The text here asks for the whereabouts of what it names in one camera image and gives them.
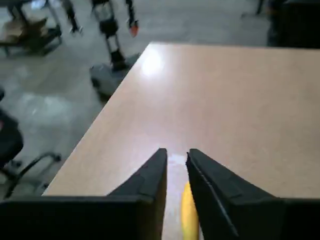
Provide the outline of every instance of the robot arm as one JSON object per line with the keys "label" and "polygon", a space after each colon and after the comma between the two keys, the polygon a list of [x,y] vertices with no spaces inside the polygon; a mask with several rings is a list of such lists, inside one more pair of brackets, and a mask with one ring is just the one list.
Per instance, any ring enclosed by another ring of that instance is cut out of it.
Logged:
{"label": "robot arm", "polygon": [[136,20],[136,16],[135,16],[133,2],[132,0],[125,0],[125,4],[127,5],[128,15],[129,15],[128,27],[131,32],[131,35],[135,37],[138,34],[139,26],[138,26],[138,20]]}

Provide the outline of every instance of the tabletop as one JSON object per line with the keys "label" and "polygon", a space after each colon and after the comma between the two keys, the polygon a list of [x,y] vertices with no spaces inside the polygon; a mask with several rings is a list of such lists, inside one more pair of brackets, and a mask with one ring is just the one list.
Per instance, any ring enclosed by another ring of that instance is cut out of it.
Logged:
{"label": "tabletop", "polygon": [[275,196],[319,198],[319,62],[318,50],[152,43],[45,195],[106,195],[167,148],[162,237],[179,239],[197,148]]}

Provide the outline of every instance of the banana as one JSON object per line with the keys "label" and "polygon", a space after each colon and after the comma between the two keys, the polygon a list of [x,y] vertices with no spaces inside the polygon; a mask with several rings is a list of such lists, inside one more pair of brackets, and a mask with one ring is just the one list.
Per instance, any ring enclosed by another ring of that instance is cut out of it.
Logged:
{"label": "banana", "polygon": [[183,240],[199,239],[198,214],[189,182],[185,184],[184,191],[182,193],[181,227],[183,233]]}

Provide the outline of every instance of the gray floor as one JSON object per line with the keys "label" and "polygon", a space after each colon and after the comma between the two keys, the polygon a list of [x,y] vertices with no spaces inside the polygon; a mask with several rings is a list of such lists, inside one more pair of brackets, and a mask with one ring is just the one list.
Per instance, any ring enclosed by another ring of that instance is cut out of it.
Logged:
{"label": "gray floor", "polygon": [[[135,0],[139,34],[131,38],[127,30],[124,0],[115,3],[119,39],[126,55],[142,52],[151,41],[265,46],[268,21],[246,17],[258,0]],[[45,151],[61,153],[67,159],[103,107],[89,81],[89,67],[108,62],[104,39],[91,16],[88,0],[74,0],[84,36],[69,35],[61,9],[63,44],[50,54],[28,56],[15,51],[6,58],[0,51],[0,85],[6,96],[0,107],[18,119],[24,135],[24,148],[17,156],[27,164]],[[45,15],[46,10],[27,11]],[[0,9],[0,25],[9,19]],[[28,182],[38,178],[50,182],[61,164],[43,161],[27,174],[15,191],[16,196],[40,195],[42,189]],[[8,187],[0,180],[0,198]]]}

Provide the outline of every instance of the black chair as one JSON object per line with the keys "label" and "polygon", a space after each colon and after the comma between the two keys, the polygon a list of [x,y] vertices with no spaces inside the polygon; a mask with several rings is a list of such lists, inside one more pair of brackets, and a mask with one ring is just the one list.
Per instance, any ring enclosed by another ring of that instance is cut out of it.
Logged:
{"label": "black chair", "polygon": [[320,0],[271,0],[268,45],[320,49]]}
{"label": "black chair", "polygon": [[0,172],[11,181],[4,198],[9,198],[12,195],[19,180],[40,160],[51,157],[55,162],[61,161],[59,154],[46,152],[34,159],[20,173],[12,172],[7,167],[9,164],[14,168],[19,168],[22,165],[21,161],[16,161],[14,158],[22,150],[23,146],[24,141],[18,128],[18,122],[0,109]]}

